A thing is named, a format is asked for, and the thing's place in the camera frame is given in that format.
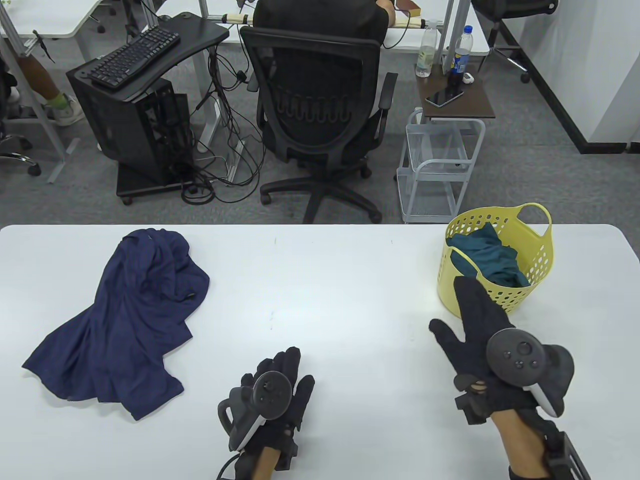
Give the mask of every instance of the floor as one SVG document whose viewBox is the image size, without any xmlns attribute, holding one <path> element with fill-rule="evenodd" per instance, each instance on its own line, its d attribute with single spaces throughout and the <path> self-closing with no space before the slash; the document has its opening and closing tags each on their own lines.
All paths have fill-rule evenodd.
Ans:
<svg viewBox="0 0 640 480">
<path fill-rule="evenodd" d="M 88 22 L 82 30 L 92 44 L 92 53 L 104 54 L 125 41 L 122 7 L 110 17 L 106 8 L 96 16 L 106 26 L 98 34 Z M 73 40 L 47 42 L 56 63 L 36 55 L 49 69 L 61 89 L 70 91 L 65 72 L 82 63 Z M 237 68 L 246 65 L 239 51 L 221 51 Z M 389 53 L 381 61 L 381 72 L 398 71 L 388 133 L 382 146 L 371 152 L 368 180 L 354 177 L 350 185 L 370 198 L 383 213 L 383 221 L 400 223 L 396 184 L 392 180 L 399 160 L 403 125 L 417 104 L 417 92 L 410 62 L 395 65 Z M 166 76 L 178 92 L 188 93 L 191 107 L 196 104 L 196 85 L 190 61 L 180 64 Z M 477 161 L 463 208 L 486 205 L 518 205 L 540 202 L 547 206 L 556 223 L 610 223 L 620 228 L 640 253 L 640 156 L 580 155 L 567 137 L 536 87 L 522 84 L 517 70 L 500 58 L 490 58 L 483 71 L 486 90 L 496 112 L 488 122 L 483 149 Z M 238 89 L 229 95 L 231 104 L 244 116 L 255 117 L 255 94 Z M 195 129 L 202 125 L 201 112 L 194 115 Z M 37 124 L 10 124 L 10 132 L 25 134 L 35 148 L 31 156 L 40 162 L 43 175 L 29 177 L 26 169 L 6 161 L 0 163 L 0 227 L 13 223 L 299 223 L 307 204 L 305 195 L 273 195 L 273 203 L 263 207 L 259 195 L 238 204 L 214 201 L 205 206 L 183 203 L 176 193 L 135 199 L 126 207 L 115 196 L 116 163 L 97 149 L 86 121 L 60 133 L 65 143 L 81 141 L 55 184 L 46 183 L 54 166 L 51 144 Z M 243 131 L 249 133 L 245 124 Z M 225 155 L 221 139 L 213 147 Z M 259 153 L 254 141 L 250 151 Z M 238 178 L 246 175 L 240 171 Z M 300 175 L 294 163 L 284 164 L 267 154 L 260 182 Z M 247 188 L 216 186 L 216 194 L 230 200 L 249 192 Z M 534 214 L 526 217 L 538 220 Z M 364 212 L 325 200 L 317 223 L 368 223 Z"/>
</svg>

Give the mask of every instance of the computer keyboard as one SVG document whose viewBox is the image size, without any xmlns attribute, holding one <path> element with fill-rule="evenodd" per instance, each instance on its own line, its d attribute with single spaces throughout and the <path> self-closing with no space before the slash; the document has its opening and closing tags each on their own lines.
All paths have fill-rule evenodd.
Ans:
<svg viewBox="0 0 640 480">
<path fill-rule="evenodd" d="M 133 80 L 147 65 L 180 42 L 180 35 L 153 27 L 128 45 L 101 59 L 88 74 L 93 83 L 117 90 Z"/>
</svg>

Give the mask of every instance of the computer tower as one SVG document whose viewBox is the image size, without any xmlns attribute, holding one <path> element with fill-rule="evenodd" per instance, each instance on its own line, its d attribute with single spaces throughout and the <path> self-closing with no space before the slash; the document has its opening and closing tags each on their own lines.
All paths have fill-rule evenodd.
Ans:
<svg viewBox="0 0 640 480">
<path fill-rule="evenodd" d="M 175 94 L 171 82 L 160 78 L 122 101 L 75 76 L 68 78 L 102 153 L 146 178 L 146 184 L 174 182 L 175 165 L 193 162 L 187 96 Z"/>
</svg>

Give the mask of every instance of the small side table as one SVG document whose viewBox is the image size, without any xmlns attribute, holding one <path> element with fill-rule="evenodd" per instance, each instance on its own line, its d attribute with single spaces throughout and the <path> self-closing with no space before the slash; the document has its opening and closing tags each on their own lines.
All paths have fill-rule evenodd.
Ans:
<svg viewBox="0 0 640 480">
<path fill-rule="evenodd" d="M 396 173 L 402 217 L 405 223 L 448 223 L 458 215 L 484 140 L 482 118 L 495 114 L 478 78 L 441 108 L 424 100 L 447 84 L 440 67 L 416 81 L 422 107 L 407 121 Z M 473 137 L 476 144 L 469 153 Z"/>
</svg>

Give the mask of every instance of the water bottle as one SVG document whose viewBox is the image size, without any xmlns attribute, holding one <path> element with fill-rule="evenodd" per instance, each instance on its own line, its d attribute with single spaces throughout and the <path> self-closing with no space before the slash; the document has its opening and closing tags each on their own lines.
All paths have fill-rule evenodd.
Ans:
<svg viewBox="0 0 640 480">
<path fill-rule="evenodd" d="M 418 61 L 415 64 L 415 74 L 421 78 L 431 75 L 431 67 L 433 66 L 433 58 L 438 48 L 438 30 L 436 28 L 437 20 L 429 20 L 427 22 L 427 30 L 422 35 L 422 43 L 418 52 Z"/>
<path fill-rule="evenodd" d="M 451 71 L 449 72 L 449 86 L 459 87 L 462 83 L 462 75 L 467 69 L 469 54 L 474 46 L 474 37 L 471 35 L 473 27 L 467 25 L 465 32 L 456 42 L 456 52 L 451 61 Z"/>
</svg>

